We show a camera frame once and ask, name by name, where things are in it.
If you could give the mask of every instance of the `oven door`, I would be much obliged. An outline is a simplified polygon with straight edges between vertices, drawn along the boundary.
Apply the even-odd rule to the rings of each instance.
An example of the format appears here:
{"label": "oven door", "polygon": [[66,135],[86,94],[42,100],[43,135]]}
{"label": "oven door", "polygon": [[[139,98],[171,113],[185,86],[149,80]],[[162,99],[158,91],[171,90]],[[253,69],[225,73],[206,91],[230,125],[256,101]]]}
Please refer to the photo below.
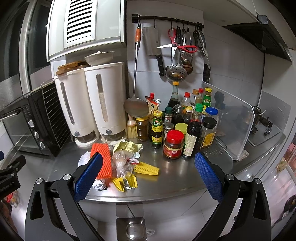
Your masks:
{"label": "oven door", "polygon": [[3,121],[16,150],[42,154],[26,121],[24,115],[24,111],[27,110],[26,107],[18,108],[7,113],[0,121]]}

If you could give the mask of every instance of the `range hood vent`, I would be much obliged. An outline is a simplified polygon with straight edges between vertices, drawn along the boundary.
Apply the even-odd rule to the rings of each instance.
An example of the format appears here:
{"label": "range hood vent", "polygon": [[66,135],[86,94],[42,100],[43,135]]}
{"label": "range hood vent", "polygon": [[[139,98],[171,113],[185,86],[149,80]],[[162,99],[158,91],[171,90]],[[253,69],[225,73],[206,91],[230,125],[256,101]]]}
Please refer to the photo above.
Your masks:
{"label": "range hood vent", "polygon": [[291,62],[287,45],[268,17],[257,15],[257,18],[258,23],[241,23],[224,27],[243,37],[263,53]]}

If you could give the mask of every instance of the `red scissors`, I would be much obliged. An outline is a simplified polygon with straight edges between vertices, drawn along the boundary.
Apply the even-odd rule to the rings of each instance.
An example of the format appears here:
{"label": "red scissors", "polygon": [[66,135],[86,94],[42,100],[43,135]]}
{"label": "red scissors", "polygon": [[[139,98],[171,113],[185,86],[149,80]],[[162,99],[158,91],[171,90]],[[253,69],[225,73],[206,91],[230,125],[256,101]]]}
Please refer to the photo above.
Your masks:
{"label": "red scissors", "polygon": [[177,36],[176,29],[170,28],[168,30],[168,35],[170,37],[171,44],[162,45],[157,48],[171,47],[172,48],[172,59],[174,58],[175,52],[177,49],[180,49],[180,50],[185,51],[187,53],[195,53],[198,50],[198,47],[196,47],[195,45],[177,45],[177,43],[176,43],[176,36]]}

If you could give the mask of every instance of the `long metal spatula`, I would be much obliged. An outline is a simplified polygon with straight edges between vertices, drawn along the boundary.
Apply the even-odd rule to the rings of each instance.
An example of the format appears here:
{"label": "long metal spatula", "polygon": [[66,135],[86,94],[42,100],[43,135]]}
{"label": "long metal spatula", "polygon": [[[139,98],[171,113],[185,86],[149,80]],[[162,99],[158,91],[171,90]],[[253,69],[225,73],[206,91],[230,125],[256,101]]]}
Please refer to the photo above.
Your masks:
{"label": "long metal spatula", "polygon": [[135,48],[136,48],[136,61],[135,61],[135,74],[133,77],[133,96],[125,100],[123,107],[124,110],[132,117],[141,118],[147,116],[149,113],[149,107],[144,100],[135,97],[135,86],[136,86],[136,74],[137,74],[137,62],[138,52],[141,42],[141,24],[138,22],[135,37]]}

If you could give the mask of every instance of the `soy sauce bottle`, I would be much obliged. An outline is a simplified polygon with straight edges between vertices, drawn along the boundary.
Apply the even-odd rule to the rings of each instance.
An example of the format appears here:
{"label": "soy sauce bottle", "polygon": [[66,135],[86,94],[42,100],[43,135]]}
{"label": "soy sauce bottle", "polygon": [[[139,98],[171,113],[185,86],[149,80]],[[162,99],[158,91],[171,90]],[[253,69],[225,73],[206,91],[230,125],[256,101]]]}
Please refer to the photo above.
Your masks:
{"label": "soy sauce bottle", "polygon": [[152,131],[151,131],[151,143],[152,148],[161,148],[163,143],[163,112],[160,110],[154,111]]}
{"label": "soy sauce bottle", "polygon": [[198,141],[201,136],[201,125],[199,120],[193,120],[187,126],[183,157],[192,158],[199,150]]}

